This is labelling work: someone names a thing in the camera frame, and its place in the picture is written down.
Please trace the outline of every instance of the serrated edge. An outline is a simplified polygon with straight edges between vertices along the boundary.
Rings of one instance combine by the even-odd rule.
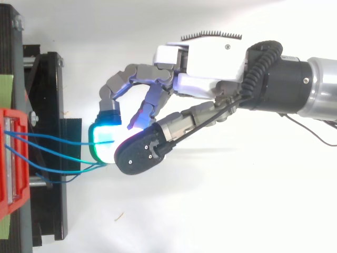
[[[181,41],[189,41],[189,40],[193,40],[194,38],[209,37],[209,36],[233,38],[236,40],[242,39],[242,35],[236,34],[236,33],[223,33],[221,31],[201,31],[199,33],[193,33],[193,34],[181,36]]]

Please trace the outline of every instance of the red bracket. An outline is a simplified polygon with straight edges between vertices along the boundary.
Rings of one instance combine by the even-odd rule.
[[[0,220],[16,209],[21,207],[30,197],[29,192],[29,166],[28,163],[15,156],[15,198],[8,204],[7,194],[7,173],[6,173],[6,155],[5,155],[5,119],[14,120],[14,131],[28,131],[27,115],[24,112],[10,109],[0,109]],[[28,144],[14,139],[14,149],[28,159]]]

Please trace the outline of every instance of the screw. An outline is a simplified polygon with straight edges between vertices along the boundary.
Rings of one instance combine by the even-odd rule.
[[[36,126],[36,123],[38,122],[38,116],[36,116],[34,111],[29,114],[29,121],[33,127]]]
[[[59,67],[64,67],[64,59],[63,59],[63,58],[59,58],[59,59],[57,60],[57,65],[58,65]]]
[[[24,20],[22,16],[16,15],[13,20],[13,27],[17,29],[19,32],[22,32],[25,27],[24,27]]]

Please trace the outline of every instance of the blue wire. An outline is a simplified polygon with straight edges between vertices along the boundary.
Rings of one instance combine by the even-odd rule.
[[[43,151],[46,151],[46,152],[48,152],[48,153],[50,153],[50,154],[54,154],[54,155],[57,155],[57,156],[59,156],[59,157],[62,157],[62,158],[65,158],[65,159],[68,159],[68,160],[71,160],[71,161],[75,161],[75,162],[81,162],[81,163],[86,163],[86,164],[96,165],[96,162],[88,162],[88,161],[84,161],[84,160],[77,159],[77,158],[74,158],[74,157],[70,157],[70,156],[68,156],[68,155],[61,154],[61,153],[58,153],[58,152],[56,152],[56,151],[54,151],[54,150],[47,149],[47,148],[45,148],[45,147],[43,147],[43,146],[37,145],[37,144],[35,144],[34,142],[27,141],[27,140],[25,140],[25,139],[23,139],[23,138],[21,138],[21,137],[15,135],[15,134],[11,134],[11,133],[7,133],[7,134],[8,134],[9,136],[12,136],[12,137],[14,137],[14,138],[16,138],[16,139],[22,141],[22,142],[28,143],[29,145],[31,145],[31,146],[33,146],[33,147],[36,147],[36,148],[41,149],[41,150],[43,150]]]
[[[64,140],[55,136],[47,135],[47,134],[40,134],[40,133],[20,133],[20,132],[12,132],[12,131],[4,131],[6,134],[15,134],[15,135],[26,135],[31,137],[40,137],[40,138],[47,138],[54,141],[59,141],[63,143],[67,143],[70,145],[97,145],[97,144],[109,144],[114,143],[115,141],[102,141],[102,142],[76,142],[76,141],[69,141]]]
[[[91,166],[89,166],[88,168],[86,168],[84,170],[90,169],[92,167],[94,167],[94,165],[91,165]],[[45,181],[47,183],[69,183],[69,182],[75,180],[75,178],[77,178],[81,174],[77,174],[76,176],[74,176],[72,179],[70,179],[68,181],[51,181],[49,179],[46,179],[44,176],[40,175],[39,173],[35,173],[35,175],[37,175],[39,178],[41,178],[43,181]]]
[[[23,155],[21,155],[20,153],[16,152],[14,149],[12,149],[11,147],[9,147],[8,145],[5,145],[5,148],[10,150],[12,153],[14,153],[15,155],[17,155],[18,157],[20,157],[22,160],[24,160],[25,162],[28,162],[31,166],[39,169],[39,170],[43,170],[43,171],[47,171],[47,172],[52,172],[52,173],[59,173],[59,174],[82,174],[84,172],[89,172],[95,169],[98,169],[100,167],[106,166],[106,163],[99,163],[101,165],[95,167],[95,168],[90,168],[90,169],[86,169],[86,170],[54,170],[54,169],[50,169],[50,168],[45,168],[42,167],[32,161],[29,161],[27,158],[25,158]]]

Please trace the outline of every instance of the coiled cable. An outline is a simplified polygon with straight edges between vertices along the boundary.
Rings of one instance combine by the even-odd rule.
[[[241,84],[240,95],[244,99],[253,98],[254,89],[258,81],[280,57],[283,51],[281,43],[277,41],[263,41],[252,45],[248,50],[264,51],[261,57],[248,70]]]

